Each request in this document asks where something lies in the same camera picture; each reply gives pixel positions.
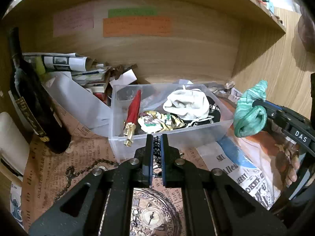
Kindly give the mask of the right hand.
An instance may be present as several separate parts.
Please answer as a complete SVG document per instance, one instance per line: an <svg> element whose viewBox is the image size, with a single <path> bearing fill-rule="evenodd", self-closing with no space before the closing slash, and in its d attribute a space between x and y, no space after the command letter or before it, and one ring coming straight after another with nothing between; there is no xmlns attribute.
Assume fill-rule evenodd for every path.
<svg viewBox="0 0 315 236"><path fill-rule="evenodd" d="M284 186L290 186L297 180L297 171L300 167L299 145L292 142L275 144L279 149L275 166L281 175Z"/></svg>

